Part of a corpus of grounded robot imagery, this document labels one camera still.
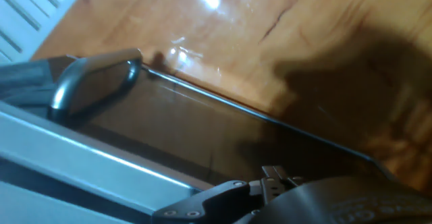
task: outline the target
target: black plastic bracket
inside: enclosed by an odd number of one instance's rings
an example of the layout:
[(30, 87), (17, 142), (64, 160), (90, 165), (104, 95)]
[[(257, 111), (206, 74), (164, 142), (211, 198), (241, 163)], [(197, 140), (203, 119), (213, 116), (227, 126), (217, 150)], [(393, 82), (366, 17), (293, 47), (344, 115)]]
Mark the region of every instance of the black plastic bracket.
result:
[(156, 211), (153, 223), (233, 223), (244, 215), (239, 208), (252, 209), (250, 186), (229, 181)]

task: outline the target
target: screw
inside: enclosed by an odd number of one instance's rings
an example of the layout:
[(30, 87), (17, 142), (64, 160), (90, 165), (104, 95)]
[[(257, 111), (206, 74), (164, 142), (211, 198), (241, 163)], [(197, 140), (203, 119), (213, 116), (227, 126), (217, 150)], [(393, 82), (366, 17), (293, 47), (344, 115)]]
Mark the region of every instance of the screw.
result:
[(197, 217), (201, 215), (198, 211), (191, 211), (187, 214), (189, 217)]
[(166, 211), (165, 213), (163, 213), (163, 215), (165, 215), (167, 217), (175, 215), (175, 214), (177, 214), (177, 211)]

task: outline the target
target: curved metal end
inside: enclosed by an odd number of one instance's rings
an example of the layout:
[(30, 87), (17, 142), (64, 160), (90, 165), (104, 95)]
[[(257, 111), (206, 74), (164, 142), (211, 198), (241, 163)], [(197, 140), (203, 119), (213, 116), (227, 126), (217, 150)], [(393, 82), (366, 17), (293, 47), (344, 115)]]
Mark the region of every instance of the curved metal end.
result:
[(139, 49), (125, 49), (114, 53), (81, 58), (73, 62), (57, 81), (57, 88), (50, 104), (51, 110), (69, 111), (74, 94), (86, 76), (125, 62), (130, 65), (130, 68), (120, 90), (125, 85), (132, 86), (139, 76), (142, 64), (142, 55)]

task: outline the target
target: white vent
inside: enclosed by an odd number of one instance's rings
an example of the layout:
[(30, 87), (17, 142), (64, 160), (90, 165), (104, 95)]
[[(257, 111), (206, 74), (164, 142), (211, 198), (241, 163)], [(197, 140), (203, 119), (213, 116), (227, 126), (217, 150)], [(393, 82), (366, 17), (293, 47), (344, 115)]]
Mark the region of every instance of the white vent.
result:
[(28, 61), (75, 0), (0, 0), (0, 65)]

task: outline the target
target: wood grain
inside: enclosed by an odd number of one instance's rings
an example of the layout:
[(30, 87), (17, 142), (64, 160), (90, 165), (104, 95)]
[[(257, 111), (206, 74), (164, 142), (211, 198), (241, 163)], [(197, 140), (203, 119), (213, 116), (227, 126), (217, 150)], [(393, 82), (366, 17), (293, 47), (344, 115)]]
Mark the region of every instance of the wood grain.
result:
[(34, 58), (129, 47), (432, 191), (432, 0), (78, 0)]

